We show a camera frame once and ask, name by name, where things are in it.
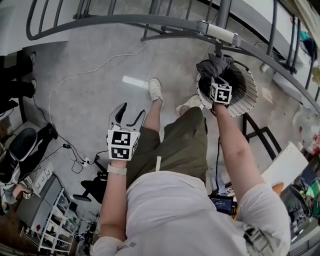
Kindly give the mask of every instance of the white wall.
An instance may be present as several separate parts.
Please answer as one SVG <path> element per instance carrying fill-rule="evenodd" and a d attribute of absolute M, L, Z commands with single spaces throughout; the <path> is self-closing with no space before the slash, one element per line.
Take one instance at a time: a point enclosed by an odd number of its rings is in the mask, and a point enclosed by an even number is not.
<path fill-rule="evenodd" d="M 68 40 L 69 31 L 63 31 L 39 40 L 30 41 L 26 35 L 26 24 L 31 3 L 32 0 L 3 0 L 0 3 L 0 55 L 6 56 L 32 45 Z M 58 3 L 57 0 L 49 1 L 42 31 L 53 27 Z M 63 1 L 58 25 L 73 20 L 78 3 L 79 0 Z M 44 0 L 37 1 L 31 22 L 31 33 L 33 35 L 38 33 L 44 4 Z"/>

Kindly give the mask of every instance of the white shelving unit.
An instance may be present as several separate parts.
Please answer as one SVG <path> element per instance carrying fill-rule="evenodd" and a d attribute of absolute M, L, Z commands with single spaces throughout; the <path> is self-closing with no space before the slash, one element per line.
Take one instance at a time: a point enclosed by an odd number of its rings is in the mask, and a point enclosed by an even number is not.
<path fill-rule="evenodd" d="M 81 223 L 77 214 L 70 209 L 71 201 L 64 195 L 61 189 L 52 207 L 42 233 L 36 233 L 36 237 L 26 234 L 27 238 L 38 247 L 38 251 L 49 250 L 69 254 L 74 240 L 75 232 Z M 59 203 L 68 202 L 67 206 Z"/>

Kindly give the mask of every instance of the olive green shorts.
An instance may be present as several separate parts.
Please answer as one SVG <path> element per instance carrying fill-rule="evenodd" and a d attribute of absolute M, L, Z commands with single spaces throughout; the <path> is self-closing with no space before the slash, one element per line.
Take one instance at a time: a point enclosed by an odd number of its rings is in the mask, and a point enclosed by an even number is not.
<path fill-rule="evenodd" d="M 190 175 L 206 182 L 207 132 L 205 118 L 199 107 L 192 107 L 175 122 L 164 128 L 164 139 L 145 127 L 140 129 L 138 146 L 127 165 L 127 188 L 141 175 L 160 170 Z"/>

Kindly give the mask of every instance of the white sneaker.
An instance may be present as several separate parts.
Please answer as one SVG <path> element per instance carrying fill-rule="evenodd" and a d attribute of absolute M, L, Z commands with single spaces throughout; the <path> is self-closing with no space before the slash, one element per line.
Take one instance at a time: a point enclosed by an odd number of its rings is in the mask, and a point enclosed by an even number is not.
<path fill-rule="evenodd" d="M 156 100 L 161 100 L 162 101 L 162 108 L 165 105 L 164 102 L 164 97 L 162 96 L 161 92 L 161 83 L 157 78 L 151 78 L 149 81 L 149 93 L 152 102 Z"/>
<path fill-rule="evenodd" d="M 31 80 L 31 82 L 30 82 L 31 84 L 33 84 L 33 87 L 34 87 L 34 93 L 36 93 L 36 89 L 37 89 L 37 80 L 36 79 L 32 79 Z"/>
<path fill-rule="evenodd" d="M 175 112 L 178 114 L 178 116 L 180 116 L 180 109 L 183 106 L 189 107 L 189 109 L 193 107 L 200 107 L 203 109 L 204 107 L 198 95 L 193 95 L 186 103 L 176 107 Z"/>
<path fill-rule="evenodd" d="M 33 52 L 30 54 L 29 58 L 31 59 L 32 65 L 34 66 L 34 65 L 35 65 L 35 62 L 36 62 L 36 59 L 37 59 L 37 54 L 36 54 L 36 52 L 33 51 Z"/>

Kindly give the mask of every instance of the clutter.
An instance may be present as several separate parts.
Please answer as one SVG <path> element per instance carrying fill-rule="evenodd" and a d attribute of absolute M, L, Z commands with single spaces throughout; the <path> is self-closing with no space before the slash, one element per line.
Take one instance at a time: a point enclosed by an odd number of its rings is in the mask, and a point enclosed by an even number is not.
<path fill-rule="evenodd" d="M 318 152 L 320 146 L 320 119 L 310 109 L 300 106 L 293 116 L 293 126 L 298 130 L 301 143 L 310 154 Z"/>

